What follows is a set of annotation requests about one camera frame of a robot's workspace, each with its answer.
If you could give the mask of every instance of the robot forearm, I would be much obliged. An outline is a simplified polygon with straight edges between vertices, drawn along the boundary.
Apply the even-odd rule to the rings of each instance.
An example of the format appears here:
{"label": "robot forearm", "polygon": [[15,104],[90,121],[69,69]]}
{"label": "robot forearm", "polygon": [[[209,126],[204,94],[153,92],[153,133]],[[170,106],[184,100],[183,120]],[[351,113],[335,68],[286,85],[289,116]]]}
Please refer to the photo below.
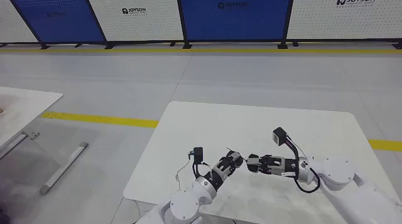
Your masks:
{"label": "robot forearm", "polygon": [[[252,154],[247,159],[250,171],[291,177],[305,193],[313,193],[320,188],[348,224],[402,223],[402,207],[388,198],[374,183],[358,174],[348,160],[329,157],[316,161],[313,157],[298,157],[293,142],[280,127],[274,131],[273,139],[279,146],[286,144],[290,147],[295,158],[285,159],[270,155],[258,157]],[[310,184],[312,181],[317,186],[310,191],[304,190],[298,184]],[[333,193],[342,190],[352,181],[357,185],[354,191],[348,192],[346,196]]]}
{"label": "robot forearm", "polygon": [[[195,155],[193,166],[202,163],[201,147],[196,147],[192,155]],[[211,172],[201,176],[198,169],[194,169],[196,180],[188,188],[178,190],[170,200],[154,206],[137,224],[197,224],[201,222],[202,218],[198,215],[199,207],[212,203],[217,190],[241,166],[242,162],[243,158],[238,152],[230,151],[219,160]]]}

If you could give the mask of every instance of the white tabletop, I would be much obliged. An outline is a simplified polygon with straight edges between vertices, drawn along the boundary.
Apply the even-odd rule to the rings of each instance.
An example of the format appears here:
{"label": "white tabletop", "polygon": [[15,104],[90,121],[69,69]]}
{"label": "white tabletop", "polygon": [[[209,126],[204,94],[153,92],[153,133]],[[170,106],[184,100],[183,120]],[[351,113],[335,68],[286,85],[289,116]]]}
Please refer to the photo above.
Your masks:
{"label": "white tabletop", "polygon": [[[168,105],[124,197],[154,204],[168,199],[178,189],[176,172],[187,162],[187,152],[196,146],[204,148],[204,162],[211,166],[226,155],[226,147],[245,158],[251,153],[294,158],[285,145],[278,147],[272,141],[272,131],[278,126],[307,156],[347,158],[398,200],[359,124],[348,112],[188,102]],[[179,175],[182,186],[190,185],[194,180],[191,163]],[[254,174],[245,164],[225,181],[211,205],[201,207],[201,212],[254,223],[345,223],[320,190],[302,193],[292,179]]]}
{"label": "white tabletop", "polygon": [[0,87],[0,149],[63,94]]}

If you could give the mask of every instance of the epoxy floor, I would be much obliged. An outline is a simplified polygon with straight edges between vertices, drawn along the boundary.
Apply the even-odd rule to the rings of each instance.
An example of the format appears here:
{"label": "epoxy floor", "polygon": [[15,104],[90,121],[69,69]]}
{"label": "epoxy floor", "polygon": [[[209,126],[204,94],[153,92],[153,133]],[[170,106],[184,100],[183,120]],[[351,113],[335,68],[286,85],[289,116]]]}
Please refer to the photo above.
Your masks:
{"label": "epoxy floor", "polygon": [[[380,43],[299,47],[317,48],[393,49]],[[159,120],[172,100],[336,110],[354,114],[368,139],[394,141],[402,141],[401,70],[402,54],[0,52],[0,86],[63,93],[52,111]],[[58,166],[34,142],[0,160],[0,204],[13,224],[134,223],[146,213],[148,205],[138,209],[122,192],[153,129],[53,119],[35,126],[37,142],[56,161],[82,141],[90,147],[46,196],[38,190]],[[375,153],[402,198],[402,152]]]}

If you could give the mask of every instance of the metal table leg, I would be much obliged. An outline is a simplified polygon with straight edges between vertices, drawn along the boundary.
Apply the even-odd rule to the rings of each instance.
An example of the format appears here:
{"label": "metal table leg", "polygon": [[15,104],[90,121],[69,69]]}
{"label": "metal table leg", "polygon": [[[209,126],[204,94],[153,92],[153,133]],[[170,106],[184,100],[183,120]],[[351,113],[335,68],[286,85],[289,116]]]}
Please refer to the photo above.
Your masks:
{"label": "metal table leg", "polygon": [[[40,149],[42,149],[44,152],[46,152],[50,157],[54,159],[54,157],[49,154],[44,148],[42,148],[34,139],[39,136],[38,132],[33,132],[33,131],[28,131],[28,132],[22,132],[20,135],[14,138],[14,140],[11,141],[11,143],[7,146],[7,148],[0,153],[0,159],[4,157],[7,153],[9,153],[14,147],[16,147],[21,141],[29,137]],[[61,164],[60,167],[57,169],[57,171],[53,174],[52,177],[41,187],[39,190],[39,193],[41,195],[45,195],[49,192],[50,188],[56,183],[60,177],[62,177],[63,173],[68,169],[69,166],[78,158],[78,156],[81,154],[81,152],[88,146],[88,143],[82,142],[78,148],[71,154],[71,156],[68,158],[67,163],[63,166]]]}

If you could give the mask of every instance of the joyson logo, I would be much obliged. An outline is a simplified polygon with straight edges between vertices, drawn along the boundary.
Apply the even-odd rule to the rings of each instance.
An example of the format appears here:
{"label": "joyson logo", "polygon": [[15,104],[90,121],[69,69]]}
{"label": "joyson logo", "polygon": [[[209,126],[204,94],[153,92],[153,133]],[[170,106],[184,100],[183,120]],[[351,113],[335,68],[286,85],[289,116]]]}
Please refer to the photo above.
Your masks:
{"label": "joyson logo", "polygon": [[146,8],[122,8],[124,15],[140,15],[146,13]]}
{"label": "joyson logo", "polygon": [[338,0],[337,6],[342,6],[342,5],[346,5],[346,6],[358,5],[358,6],[360,6],[360,4],[363,6],[366,6],[368,4],[373,4],[374,2],[375,2],[375,0]]}
{"label": "joyson logo", "polygon": [[236,3],[218,3],[218,9],[234,9],[239,7],[247,6],[247,2],[236,2]]}

